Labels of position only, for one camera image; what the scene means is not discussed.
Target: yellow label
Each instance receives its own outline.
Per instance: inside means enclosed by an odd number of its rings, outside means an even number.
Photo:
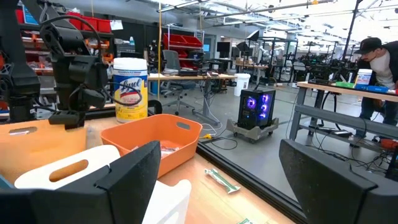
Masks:
[[[146,71],[137,71],[139,75],[125,76],[115,75],[114,82],[120,83],[115,84],[114,98],[122,103],[135,103],[139,100],[139,95],[132,89],[126,87],[131,86],[136,90],[140,91],[142,95],[141,101],[134,106],[123,106],[115,103],[116,117],[124,120],[137,120],[146,118],[148,116],[148,82]]]

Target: wheeled cart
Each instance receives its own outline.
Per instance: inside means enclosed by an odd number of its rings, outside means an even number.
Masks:
[[[272,120],[272,124],[264,129],[261,129],[259,126],[256,126],[250,130],[240,128],[238,125],[231,119],[228,119],[226,122],[226,129],[228,131],[232,131],[234,133],[234,137],[237,137],[238,134],[242,134],[243,136],[250,139],[251,143],[256,143],[256,141],[264,136],[271,135],[275,129],[279,127],[279,118],[274,118]]]

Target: white container lid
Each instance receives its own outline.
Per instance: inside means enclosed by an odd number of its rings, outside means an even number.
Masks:
[[[249,75],[249,74],[246,74],[246,73],[238,73],[238,74],[235,74],[235,76],[237,76],[238,79],[247,79],[247,78],[250,78],[250,75]]]
[[[358,74],[372,74],[373,70],[371,69],[359,69]]]
[[[147,70],[147,61],[142,58],[115,58],[113,68],[118,70]]]

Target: green packet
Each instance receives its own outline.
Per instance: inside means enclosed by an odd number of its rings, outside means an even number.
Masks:
[[[241,221],[241,222],[238,223],[238,224],[255,224],[255,223],[252,222],[252,221],[250,221],[250,220],[248,220],[247,218],[245,218],[243,221]]]
[[[237,190],[240,189],[240,187],[238,186],[233,186],[232,184],[230,184],[226,179],[224,179],[224,177],[222,177],[217,170],[215,169],[211,169],[211,170],[207,170],[205,169],[205,173],[210,175],[210,177],[212,177],[213,179],[215,179],[217,181],[217,183],[224,185],[226,188],[226,192],[227,194],[235,192]]]

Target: concrete floor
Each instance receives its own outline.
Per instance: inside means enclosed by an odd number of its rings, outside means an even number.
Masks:
[[[223,126],[214,127],[216,132],[219,134],[222,131],[224,133],[221,135],[226,138],[232,138],[237,140],[238,146],[232,150],[223,150],[212,144],[208,144],[208,146],[218,153],[222,154],[232,162],[234,162],[237,166],[242,167],[253,175],[257,176],[264,182],[270,184],[275,187],[277,190],[282,193],[288,195],[290,198],[297,200],[290,188],[289,183],[285,177],[284,171],[282,169],[282,165],[279,160],[279,144],[281,139],[288,138],[290,131],[290,123],[292,109],[294,107],[294,101],[297,96],[298,89],[291,88],[287,86],[285,88],[278,88],[276,97],[275,97],[275,105],[274,105],[274,118],[279,118],[280,123],[282,123],[278,129],[276,129],[272,136],[268,136],[266,138],[258,140],[257,143],[251,144],[244,137],[238,136],[237,138],[233,137],[232,132],[224,131],[226,121],[228,118],[231,118],[233,121],[238,120],[238,111],[239,111],[239,101],[240,98],[233,95],[233,88],[229,87],[228,92],[226,94],[219,93],[217,94],[213,102],[210,106],[211,112],[215,117],[217,117]],[[307,92],[307,97],[305,99],[305,104],[309,106],[313,106],[315,103],[315,97],[317,93],[313,92],[311,94],[310,91]],[[150,99],[157,99],[156,96],[150,96]],[[176,96],[169,96],[168,98],[164,98],[160,96],[160,101],[162,104],[166,104],[173,100],[176,100]],[[361,107],[360,103],[358,103],[357,96],[337,96],[338,104],[337,104],[337,112],[348,114],[352,116],[358,116]],[[199,88],[195,90],[191,90],[188,92],[188,96],[184,96],[182,101],[191,104],[197,110],[202,108],[203,103],[203,95]],[[166,106],[163,108],[164,113],[174,114],[176,106]],[[326,110],[333,110],[333,98],[329,97],[328,101],[325,103]],[[182,106],[180,108],[180,116],[191,119],[193,121],[197,121],[199,123],[206,123],[192,114],[191,108],[186,108]],[[302,118],[302,123],[309,121],[310,118]],[[382,116],[378,116],[375,121],[382,122]],[[325,123],[326,127],[335,127],[334,124]],[[342,127],[348,131],[354,132],[351,128]],[[208,125],[203,126],[202,135],[207,133],[214,133]],[[301,130],[298,132],[298,136],[296,141],[306,145],[315,145],[319,146],[319,142],[316,137],[307,136],[308,131]],[[323,135],[318,134],[319,141],[322,141]],[[367,138],[371,139],[373,136],[368,134]],[[235,145],[235,142],[228,140],[221,140],[214,142],[219,147],[223,148],[231,148]],[[325,150],[331,150],[338,152],[344,156],[351,156],[351,148],[348,146],[348,143],[333,139],[333,138],[325,138],[322,148]],[[374,157],[378,155],[378,153],[370,151],[368,149],[353,149],[353,155],[355,159],[369,162]]]

